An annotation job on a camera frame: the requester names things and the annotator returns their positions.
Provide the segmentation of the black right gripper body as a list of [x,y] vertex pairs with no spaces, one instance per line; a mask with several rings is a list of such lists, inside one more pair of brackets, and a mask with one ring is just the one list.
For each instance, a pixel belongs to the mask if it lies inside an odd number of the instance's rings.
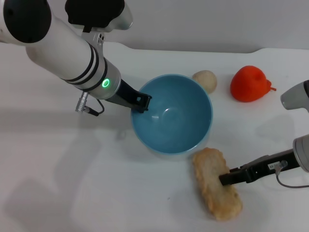
[[249,176],[247,183],[275,174],[276,166],[279,166],[277,169],[280,169],[281,172],[300,167],[292,149],[274,155],[266,155],[243,165],[243,169],[247,170]]

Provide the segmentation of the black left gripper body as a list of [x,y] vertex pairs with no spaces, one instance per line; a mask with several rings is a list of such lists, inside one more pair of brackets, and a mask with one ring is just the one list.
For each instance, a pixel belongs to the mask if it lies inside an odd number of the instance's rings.
[[124,80],[121,80],[117,92],[112,97],[108,98],[107,101],[133,110],[138,110],[138,96],[138,91],[132,88]]

